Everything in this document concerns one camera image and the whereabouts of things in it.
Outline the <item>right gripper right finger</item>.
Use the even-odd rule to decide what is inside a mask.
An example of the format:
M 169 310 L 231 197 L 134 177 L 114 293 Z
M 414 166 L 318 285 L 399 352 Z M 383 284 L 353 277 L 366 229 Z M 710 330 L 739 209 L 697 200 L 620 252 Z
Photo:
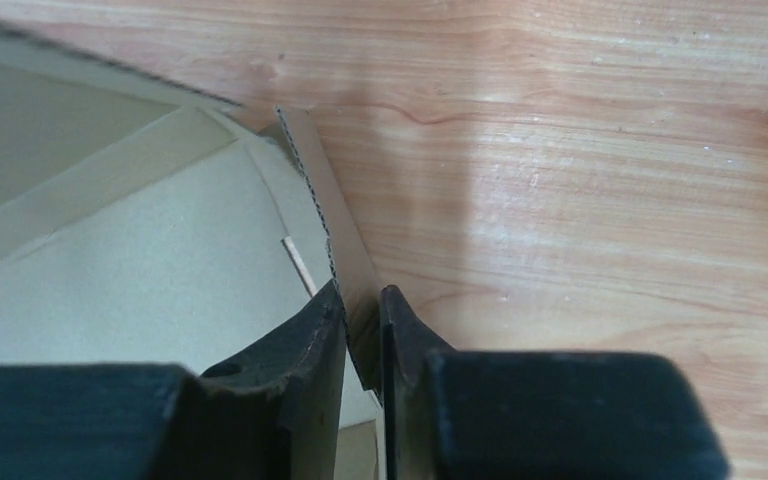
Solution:
M 665 357 L 458 350 L 401 290 L 380 297 L 391 479 L 726 479 L 693 387 Z

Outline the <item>cardboard box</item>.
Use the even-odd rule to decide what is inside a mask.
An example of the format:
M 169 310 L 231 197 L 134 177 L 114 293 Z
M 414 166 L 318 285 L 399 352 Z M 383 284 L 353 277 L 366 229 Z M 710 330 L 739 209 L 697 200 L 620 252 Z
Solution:
M 311 116 L 0 23 L 0 366 L 200 375 L 328 283 L 344 306 L 334 474 L 385 475 L 379 282 Z

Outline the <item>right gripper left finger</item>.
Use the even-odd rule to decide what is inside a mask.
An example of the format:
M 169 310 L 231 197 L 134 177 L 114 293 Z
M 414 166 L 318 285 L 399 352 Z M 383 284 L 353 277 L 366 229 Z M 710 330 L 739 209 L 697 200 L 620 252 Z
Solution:
M 344 373 L 334 283 L 196 375 L 0 366 L 0 479 L 329 479 Z

